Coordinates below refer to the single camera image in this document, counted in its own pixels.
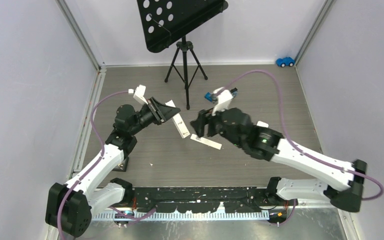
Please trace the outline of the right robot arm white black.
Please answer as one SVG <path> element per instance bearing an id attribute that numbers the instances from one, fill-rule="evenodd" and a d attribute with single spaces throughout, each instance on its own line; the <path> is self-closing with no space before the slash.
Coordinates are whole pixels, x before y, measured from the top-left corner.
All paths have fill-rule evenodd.
<path id="1" fill-rule="evenodd" d="M 248 156 L 286 165 L 311 175 L 312 179 L 271 177 L 265 198 L 271 205 L 308 199 L 329 202 L 334 207 L 358 213 L 363 201 L 364 174 L 367 163 L 356 159 L 343 162 L 288 139 L 238 108 L 213 113 L 201 110 L 190 122 L 198 137 L 220 135 L 242 149 Z"/>

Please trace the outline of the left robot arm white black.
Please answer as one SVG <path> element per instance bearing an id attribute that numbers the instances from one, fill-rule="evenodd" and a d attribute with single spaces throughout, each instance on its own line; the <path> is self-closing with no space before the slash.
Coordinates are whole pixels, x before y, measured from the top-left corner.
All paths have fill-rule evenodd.
<path id="1" fill-rule="evenodd" d="M 140 110 L 121 105 L 114 118 L 113 130 L 100 152 L 76 176 L 66 183 L 54 183 L 48 191 L 45 222 L 75 238 L 89 227 L 94 216 L 114 204 L 128 207 L 134 199 L 133 185 L 114 178 L 97 190 L 106 176 L 124 160 L 137 144 L 136 134 L 150 124 L 161 125 L 180 113 L 180 108 L 151 97 Z"/>

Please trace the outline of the white remote control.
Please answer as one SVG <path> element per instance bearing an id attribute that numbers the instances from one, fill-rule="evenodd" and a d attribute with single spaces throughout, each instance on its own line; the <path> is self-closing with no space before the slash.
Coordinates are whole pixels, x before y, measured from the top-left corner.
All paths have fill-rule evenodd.
<path id="1" fill-rule="evenodd" d="M 182 139 L 187 138 L 190 135 L 190 131 L 188 130 L 181 114 L 177 113 L 171 119 L 172 119 L 178 133 L 180 134 L 181 138 Z"/>

